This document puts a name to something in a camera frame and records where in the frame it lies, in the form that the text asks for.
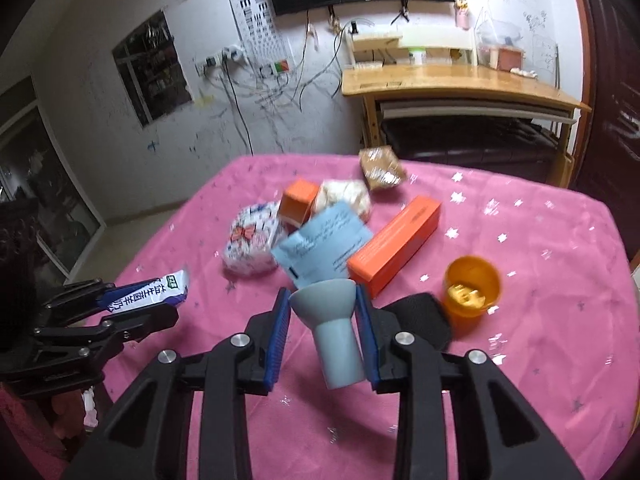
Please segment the blue white milk sachet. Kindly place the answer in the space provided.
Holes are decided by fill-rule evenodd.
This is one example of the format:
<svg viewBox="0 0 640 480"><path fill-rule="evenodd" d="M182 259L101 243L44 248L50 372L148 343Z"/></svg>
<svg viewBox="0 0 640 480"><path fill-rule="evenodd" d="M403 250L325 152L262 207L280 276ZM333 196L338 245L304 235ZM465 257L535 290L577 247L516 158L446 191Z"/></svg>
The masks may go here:
<svg viewBox="0 0 640 480"><path fill-rule="evenodd" d="M189 282L189 273L180 270L154 280L112 288L104 292L96 304L110 313L139 310L157 304L178 307L188 296Z"/></svg>

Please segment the orange plastic cup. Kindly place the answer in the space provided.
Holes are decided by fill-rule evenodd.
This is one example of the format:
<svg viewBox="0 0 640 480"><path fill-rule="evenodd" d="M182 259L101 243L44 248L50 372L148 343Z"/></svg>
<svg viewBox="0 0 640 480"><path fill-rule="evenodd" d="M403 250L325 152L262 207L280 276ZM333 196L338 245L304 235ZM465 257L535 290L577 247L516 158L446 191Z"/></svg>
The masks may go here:
<svg viewBox="0 0 640 480"><path fill-rule="evenodd" d="M479 256L457 258L445 271L442 305L458 337L475 330L500 295L498 270Z"/></svg>

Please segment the Hello Kitty tissue pack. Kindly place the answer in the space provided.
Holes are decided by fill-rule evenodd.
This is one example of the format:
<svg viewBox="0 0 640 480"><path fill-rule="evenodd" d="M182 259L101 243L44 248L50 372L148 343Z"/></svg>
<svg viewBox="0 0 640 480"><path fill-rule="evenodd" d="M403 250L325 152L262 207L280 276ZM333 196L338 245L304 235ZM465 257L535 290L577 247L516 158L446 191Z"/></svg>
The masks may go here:
<svg viewBox="0 0 640 480"><path fill-rule="evenodd" d="M277 267L272 250L288 236L278 217L280 202L243 208L233 220L222 254L224 268L234 275L253 276Z"/></svg>

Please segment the long orange carton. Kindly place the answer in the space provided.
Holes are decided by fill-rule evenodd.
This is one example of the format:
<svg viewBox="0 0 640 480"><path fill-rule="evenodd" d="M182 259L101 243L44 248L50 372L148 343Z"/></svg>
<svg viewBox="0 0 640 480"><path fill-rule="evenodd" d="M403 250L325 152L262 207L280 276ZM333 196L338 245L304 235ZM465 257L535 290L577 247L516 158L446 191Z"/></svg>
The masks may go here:
<svg viewBox="0 0 640 480"><path fill-rule="evenodd" d="M347 260L349 277L371 298L378 296L437 230L441 206L416 196Z"/></svg>

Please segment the grey blue funnel cup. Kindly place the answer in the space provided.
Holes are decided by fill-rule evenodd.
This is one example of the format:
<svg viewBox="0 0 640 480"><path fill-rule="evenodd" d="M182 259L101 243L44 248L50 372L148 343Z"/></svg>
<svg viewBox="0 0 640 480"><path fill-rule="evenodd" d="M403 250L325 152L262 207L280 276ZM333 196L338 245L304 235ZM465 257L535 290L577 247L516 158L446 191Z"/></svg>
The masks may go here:
<svg viewBox="0 0 640 480"><path fill-rule="evenodd" d="M366 379L352 328L356 283L334 278L308 285L291 296L290 305L312 333L326 388L345 388Z"/></svg>

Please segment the small orange box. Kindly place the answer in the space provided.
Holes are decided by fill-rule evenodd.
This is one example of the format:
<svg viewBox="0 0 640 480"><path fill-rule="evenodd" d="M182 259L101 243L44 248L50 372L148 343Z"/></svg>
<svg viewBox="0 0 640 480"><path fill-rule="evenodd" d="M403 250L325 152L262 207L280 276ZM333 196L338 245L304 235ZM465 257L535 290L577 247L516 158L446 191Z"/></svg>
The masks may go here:
<svg viewBox="0 0 640 480"><path fill-rule="evenodd" d="M294 228L300 228L311 216L314 201L319 193L317 183L297 179L283 192L278 218Z"/></svg>

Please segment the brown snack pack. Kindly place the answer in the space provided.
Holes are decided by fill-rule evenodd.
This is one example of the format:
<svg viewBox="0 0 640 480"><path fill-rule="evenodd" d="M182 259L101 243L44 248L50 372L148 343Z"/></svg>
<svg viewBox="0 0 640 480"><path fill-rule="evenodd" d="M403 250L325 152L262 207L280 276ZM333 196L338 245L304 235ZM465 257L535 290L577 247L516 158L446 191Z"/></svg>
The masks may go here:
<svg viewBox="0 0 640 480"><path fill-rule="evenodd" d="M407 179L407 173L389 145L364 148L359 152L360 168L370 191L396 188Z"/></svg>

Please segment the light blue paper sachet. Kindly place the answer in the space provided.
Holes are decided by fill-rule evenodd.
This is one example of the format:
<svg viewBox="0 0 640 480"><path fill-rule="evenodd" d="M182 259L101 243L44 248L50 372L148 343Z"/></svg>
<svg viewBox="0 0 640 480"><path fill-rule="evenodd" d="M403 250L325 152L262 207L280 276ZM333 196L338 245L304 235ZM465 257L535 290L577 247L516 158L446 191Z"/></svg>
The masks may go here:
<svg viewBox="0 0 640 480"><path fill-rule="evenodd" d="M348 278L347 260L372 236L349 204L338 202L282 240L271 253L295 287L304 288Z"/></svg>

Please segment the dark brown door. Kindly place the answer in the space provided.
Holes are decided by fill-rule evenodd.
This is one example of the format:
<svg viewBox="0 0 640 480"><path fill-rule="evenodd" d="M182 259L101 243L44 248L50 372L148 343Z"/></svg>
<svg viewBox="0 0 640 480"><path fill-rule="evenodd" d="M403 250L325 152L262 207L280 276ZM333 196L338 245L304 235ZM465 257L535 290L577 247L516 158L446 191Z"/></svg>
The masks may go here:
<svg viewBox="0 0 640 480"><path fill-rule="evenodd" d="M639 255L639 0L577 0L585 69L572 188L605 203L628 260Z"/></svg>

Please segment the white eye chart poster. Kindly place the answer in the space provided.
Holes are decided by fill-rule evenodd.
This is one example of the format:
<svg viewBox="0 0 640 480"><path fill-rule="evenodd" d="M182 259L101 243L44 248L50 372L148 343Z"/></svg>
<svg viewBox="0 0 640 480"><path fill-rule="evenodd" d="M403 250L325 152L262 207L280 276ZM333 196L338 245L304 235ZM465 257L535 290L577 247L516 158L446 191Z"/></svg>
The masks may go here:
<svg viewBox="0 0 640 480"><path fill-rule="evenodd" d="M229 0L248 64L259 78L291 70L288 49L274 22L270 0Z"/></svg>

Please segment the wooden desk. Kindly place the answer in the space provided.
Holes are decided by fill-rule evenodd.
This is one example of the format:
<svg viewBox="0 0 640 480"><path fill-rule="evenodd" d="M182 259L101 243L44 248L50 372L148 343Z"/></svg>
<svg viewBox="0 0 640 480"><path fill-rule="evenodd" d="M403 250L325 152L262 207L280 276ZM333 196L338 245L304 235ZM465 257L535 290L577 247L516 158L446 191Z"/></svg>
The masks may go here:
<svg viewBox="0 0 640 480"><path fill-rule="evenodd" d="M385 119L428 116L496 116L540 119L560 126L547 183L568 188L575 169L570 130L575 114L591 108L536 79L474 65L384 65L348 68L341 92L363 102L367 148L386 144Z"/></svg>

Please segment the pink storage box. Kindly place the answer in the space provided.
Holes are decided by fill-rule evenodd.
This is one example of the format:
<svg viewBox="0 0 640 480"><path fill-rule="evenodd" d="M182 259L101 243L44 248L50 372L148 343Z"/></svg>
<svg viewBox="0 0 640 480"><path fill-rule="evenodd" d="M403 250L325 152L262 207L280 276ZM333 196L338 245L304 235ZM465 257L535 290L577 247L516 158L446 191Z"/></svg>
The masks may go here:
<svg viewBox="0 0 640 480"><path fill-rule="evenodd" d="M524 51L520 48L494 44L488 48L488 52L488 66L494 70L510 72L514 68L520 70L523 66Z"/></svg>

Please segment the white jar green lid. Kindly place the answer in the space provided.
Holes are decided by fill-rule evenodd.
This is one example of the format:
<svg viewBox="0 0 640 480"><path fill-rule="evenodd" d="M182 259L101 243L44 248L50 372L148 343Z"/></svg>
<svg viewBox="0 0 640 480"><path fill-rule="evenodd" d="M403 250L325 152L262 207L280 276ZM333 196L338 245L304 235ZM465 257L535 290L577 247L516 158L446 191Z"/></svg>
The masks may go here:
<svg viewBox="0 0 640 480"><path fill-rule="evenodd" d="M427 52L424 48L409 48L408 58L411 65L422 66L426 64Z"/></svg>

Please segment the white desk shelf riser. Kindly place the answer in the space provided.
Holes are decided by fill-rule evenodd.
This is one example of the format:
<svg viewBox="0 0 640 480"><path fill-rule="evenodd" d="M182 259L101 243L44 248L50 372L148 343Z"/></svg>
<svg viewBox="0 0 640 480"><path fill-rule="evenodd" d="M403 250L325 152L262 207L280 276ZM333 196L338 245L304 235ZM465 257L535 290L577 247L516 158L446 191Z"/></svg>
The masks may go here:
<svg viewBox="0 0 640 480"><path fill-rule="evenodd" d="M353 66L411 65L409 48L424 48L425 65L477 66L472 35L456 29L445 35L358 34L347 39L349 62Z"/></svg>

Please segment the dark wall window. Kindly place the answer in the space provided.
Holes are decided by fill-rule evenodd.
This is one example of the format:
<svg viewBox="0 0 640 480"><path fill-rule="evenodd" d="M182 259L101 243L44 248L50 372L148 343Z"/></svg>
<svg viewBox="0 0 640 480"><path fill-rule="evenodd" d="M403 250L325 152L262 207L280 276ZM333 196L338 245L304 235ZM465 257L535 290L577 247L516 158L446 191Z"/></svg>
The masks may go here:
<svg viewBox="0 0 640 480"><path fill-rule="evenodd" d="M130 32L112 55L142 127L192 102L163 11Z"/></svg>

